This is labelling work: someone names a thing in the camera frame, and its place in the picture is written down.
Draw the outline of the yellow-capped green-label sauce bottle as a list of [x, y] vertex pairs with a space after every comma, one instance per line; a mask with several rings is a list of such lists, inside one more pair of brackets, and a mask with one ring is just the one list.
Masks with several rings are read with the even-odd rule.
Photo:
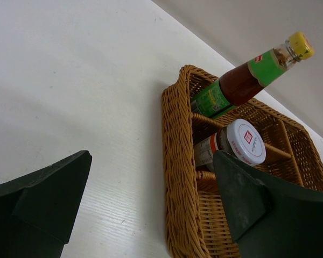
[[191, 99], [191, 110], [215, 119], [241, 106], [281, 77], [296, 63], [314, 55], [314, 48], [302, 32], [284, 43], [226, 72]]

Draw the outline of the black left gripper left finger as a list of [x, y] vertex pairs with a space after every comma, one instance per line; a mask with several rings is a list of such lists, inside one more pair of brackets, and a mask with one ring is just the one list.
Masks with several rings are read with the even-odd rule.
[[0, 184], [0, 257], [60, 257], [69, 243], [92, 156], [81, 150]]

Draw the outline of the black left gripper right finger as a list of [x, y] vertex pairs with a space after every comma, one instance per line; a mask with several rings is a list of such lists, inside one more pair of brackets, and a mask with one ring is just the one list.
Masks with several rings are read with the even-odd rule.
[[323, 192], [222, 150], [213, 164], [230, 235], [242, 257], [323, 257]]

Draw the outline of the woven wicker divided basket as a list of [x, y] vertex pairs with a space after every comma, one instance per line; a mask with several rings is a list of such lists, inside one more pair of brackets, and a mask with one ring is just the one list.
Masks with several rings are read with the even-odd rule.
[[161, 96], [165, 171], [166, 242], [173, 257], [239, 257], [230, 235], [214, 173], [198, 169], [193, 145], [238, 118], [255, 126], [266, 146], [258, 168], [323, 192], [323, 163], [305, 128], [257, 99], [209, 119], [193, 113], [190, 100], [216, 80], [185, 65]]

